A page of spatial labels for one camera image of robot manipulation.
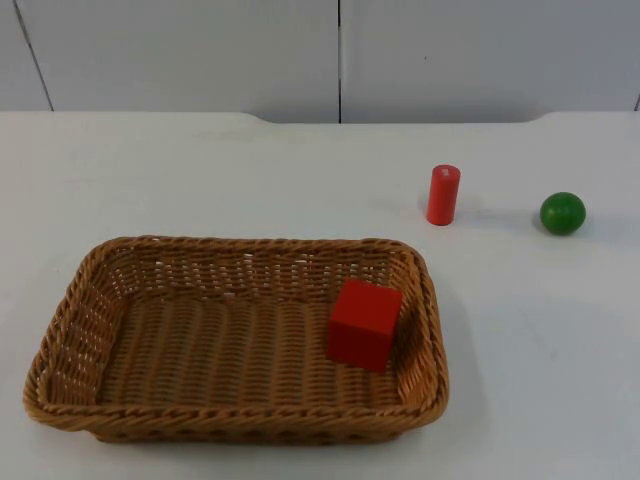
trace woven basket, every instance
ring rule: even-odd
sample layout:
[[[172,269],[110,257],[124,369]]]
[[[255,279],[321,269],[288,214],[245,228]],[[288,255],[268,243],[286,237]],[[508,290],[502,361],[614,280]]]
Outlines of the woven basket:
[[[403,292],[382,374],[325,357],[347,277]],[[33,419],[114,442],[378,442],[447,398],[433,285],[389,240],[108,241],[80,265],[24,390]]]

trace green wooden ball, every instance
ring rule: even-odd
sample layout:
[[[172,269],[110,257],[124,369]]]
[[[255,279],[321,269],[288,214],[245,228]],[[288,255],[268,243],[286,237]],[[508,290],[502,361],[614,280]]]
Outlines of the green wooden ball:
[[[569,192],[554,193],[540,207],[540,221],[554,235],[575,232],[586,217],[587,209],[582,200]]]

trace red cylinder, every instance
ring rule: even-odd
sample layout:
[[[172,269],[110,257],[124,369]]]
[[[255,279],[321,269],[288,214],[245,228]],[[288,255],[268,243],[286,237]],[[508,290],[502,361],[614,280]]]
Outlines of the red cylinder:
[[[431,173],[427,220],[434,225],[449,225],[456,210],[460,170],[451,165],[438,165]]]

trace red wooden block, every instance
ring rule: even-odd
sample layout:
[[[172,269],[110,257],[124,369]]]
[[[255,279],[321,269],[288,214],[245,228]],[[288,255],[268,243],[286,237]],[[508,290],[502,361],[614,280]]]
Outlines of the red wooden block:
[[[401,303],[397,290],[347,279],[329,320],[327,357],[383,372]]]

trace white table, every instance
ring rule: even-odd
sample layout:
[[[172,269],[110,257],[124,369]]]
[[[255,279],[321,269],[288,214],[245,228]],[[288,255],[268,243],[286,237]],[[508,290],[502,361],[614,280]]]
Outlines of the white table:
[[[6,478],[640,477],[640,115],[337,126],[5,113],[0,158]],[[446,228],[423,217],[437,163],[462,170]],[[588,208],[570,238],[532,222],[562,190]],[[138,234],[415,246],[438,291],[447,412],[392,443],[325,448],[109,445],[32,422],[23,382],[79,261]]]

